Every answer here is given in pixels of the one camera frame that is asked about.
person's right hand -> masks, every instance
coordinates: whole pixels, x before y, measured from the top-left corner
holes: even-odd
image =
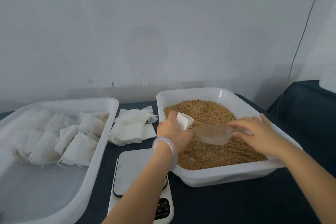
[[[249,130],[252,135],[244,132],[233,132],[232,137],[244,140],[254,150],[262,154],[279,157],[279,155],[292,144],[272,129],[271,122],[264,114],[257,117],[243,117],[229,122],[227,125],[241,127]]]

wall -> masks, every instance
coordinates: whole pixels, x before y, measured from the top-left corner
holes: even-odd
[[[319,80],[336,66],[336,0],[316,0],[295,65],[303,66],[298,81]]]
[[[0,0],[0,111],[209,86],[266,108],[284,90],[312,2]]]

scale platform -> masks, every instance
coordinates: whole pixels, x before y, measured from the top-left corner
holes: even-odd
[[[113,184],[108,205],[109,214],[113,207],[118,203],[120,198],[127,191],[132,182],[137,178],[141,171],[145,168],[150,158],[153,155],[153,150],[133,150],[124,151],[117,158],[115,165]],[[174,216],[174,205],[170,192],[168,176],[162,186],[162,193],[157,203],[157,209],[153,224],[168,224]]]

